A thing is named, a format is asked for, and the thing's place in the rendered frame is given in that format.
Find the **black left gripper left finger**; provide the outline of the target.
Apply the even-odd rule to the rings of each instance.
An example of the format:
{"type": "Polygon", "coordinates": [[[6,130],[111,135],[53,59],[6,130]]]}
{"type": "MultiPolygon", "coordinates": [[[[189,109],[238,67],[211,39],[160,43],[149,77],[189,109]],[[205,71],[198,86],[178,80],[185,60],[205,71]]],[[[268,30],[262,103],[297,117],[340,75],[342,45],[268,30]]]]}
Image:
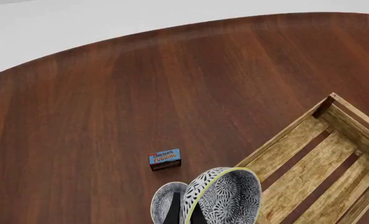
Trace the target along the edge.
{"type": "Polygon", "coordinates": [[[180,193],[175,192],[173,194],[172,203],[170,205],[169,211],[165,217],[163,224],[179,224],[180,217],[180,193]]]}

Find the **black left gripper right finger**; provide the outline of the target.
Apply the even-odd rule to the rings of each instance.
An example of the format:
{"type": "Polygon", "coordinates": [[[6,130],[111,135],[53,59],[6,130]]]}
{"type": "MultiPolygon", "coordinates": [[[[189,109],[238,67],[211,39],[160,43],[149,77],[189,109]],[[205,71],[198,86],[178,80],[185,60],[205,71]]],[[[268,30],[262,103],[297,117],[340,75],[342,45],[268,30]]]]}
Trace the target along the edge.
{"type": "Polygon", "coordinates": [[[205,217],[202,213],[202,209],[200,208],[200,205],[196,205],[191,218],[190,218],[191,224],[205,224],[205,217]]]}

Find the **patterned bowl with pale rim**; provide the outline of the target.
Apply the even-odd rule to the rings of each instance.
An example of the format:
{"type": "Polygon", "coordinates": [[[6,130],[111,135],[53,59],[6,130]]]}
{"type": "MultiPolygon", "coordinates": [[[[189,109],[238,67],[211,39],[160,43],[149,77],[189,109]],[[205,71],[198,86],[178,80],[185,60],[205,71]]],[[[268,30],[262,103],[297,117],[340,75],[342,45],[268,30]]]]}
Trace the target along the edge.
{"type": "Polygon", "coordinates": [[[183,182],[168,182],[157,190],[150,206],[153,224],[163,224],[172,203],[173,194],[179,192],[181,197],[180,202],[182,202],[187,187],[188,184],[183,182]]]}

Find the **wooden slat tray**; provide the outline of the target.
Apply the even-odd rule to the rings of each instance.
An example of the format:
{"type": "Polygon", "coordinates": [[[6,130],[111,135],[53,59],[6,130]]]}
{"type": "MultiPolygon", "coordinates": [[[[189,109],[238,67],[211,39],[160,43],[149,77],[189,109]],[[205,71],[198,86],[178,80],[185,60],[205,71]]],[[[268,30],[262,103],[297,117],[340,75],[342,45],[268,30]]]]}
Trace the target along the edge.
{"type": "Polygon", "coordinates": [[[357,160],[294,224],[356,224],[369,209],[369,117],[335,93],[242,160],[266,180],[308,147],[310,151],[262,193],[256,224],[280,224],[351,156],[357,160]]]}

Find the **chocolate pudding box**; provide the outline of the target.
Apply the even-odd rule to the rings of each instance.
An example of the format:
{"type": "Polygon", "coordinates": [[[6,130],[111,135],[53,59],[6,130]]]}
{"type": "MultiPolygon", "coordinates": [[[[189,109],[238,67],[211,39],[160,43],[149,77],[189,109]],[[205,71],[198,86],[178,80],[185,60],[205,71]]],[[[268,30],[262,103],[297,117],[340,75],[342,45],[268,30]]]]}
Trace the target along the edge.
{"type": "Polygon", "coordinates": [[[149,154],[149,165],[152,171],[180,167],[181,164],[182,159],[179,149],[171,149],[168,151],[154,152],[149,154]]]}

